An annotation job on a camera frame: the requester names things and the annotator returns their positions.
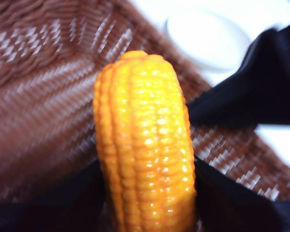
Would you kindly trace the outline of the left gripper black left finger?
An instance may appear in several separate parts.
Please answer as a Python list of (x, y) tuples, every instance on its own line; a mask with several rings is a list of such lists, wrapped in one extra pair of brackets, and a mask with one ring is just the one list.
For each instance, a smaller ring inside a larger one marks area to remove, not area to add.
[(110, 232), (100, 163), (26, 203), (0, 203), (0, 232)]

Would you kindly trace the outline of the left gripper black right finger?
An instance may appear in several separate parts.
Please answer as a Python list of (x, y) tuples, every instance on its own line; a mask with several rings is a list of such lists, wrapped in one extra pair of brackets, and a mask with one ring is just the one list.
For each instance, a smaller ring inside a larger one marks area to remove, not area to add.
[(290, 201), (271, 201), (195, 159), (199, 216), (207, 232), (290, 232)]

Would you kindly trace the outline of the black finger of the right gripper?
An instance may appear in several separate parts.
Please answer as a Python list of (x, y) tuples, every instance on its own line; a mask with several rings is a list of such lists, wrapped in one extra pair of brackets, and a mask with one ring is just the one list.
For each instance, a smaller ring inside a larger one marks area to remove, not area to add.
[(236, 73), (188, 104), (197, 125), (290, 125), (290, 75)]

